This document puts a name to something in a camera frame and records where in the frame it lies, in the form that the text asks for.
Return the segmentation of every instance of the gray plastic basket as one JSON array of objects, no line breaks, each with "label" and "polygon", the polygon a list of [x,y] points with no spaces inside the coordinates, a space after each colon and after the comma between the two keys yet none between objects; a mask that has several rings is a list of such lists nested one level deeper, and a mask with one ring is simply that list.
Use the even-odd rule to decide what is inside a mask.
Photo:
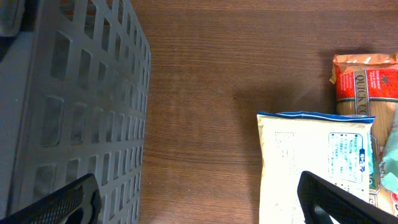
[{"label": "gray plastic basket", "polygon": [[15,44],[21,43],[25,47],[11,47],[1,62],[12,63],[0,66],[4,73],[20,63],[16,77],[24,89],[16,101],[21,111],[0,114],[10,119],[21,112],[7,127],[18,124],[17,141],[8,146],[15,153],[0,159],[12,164],[0,173],[1,215],[94,173],[103,200],[100,223],[137,223],[150,49],[131,3],[42,0],[35,30],[21,34]]}]

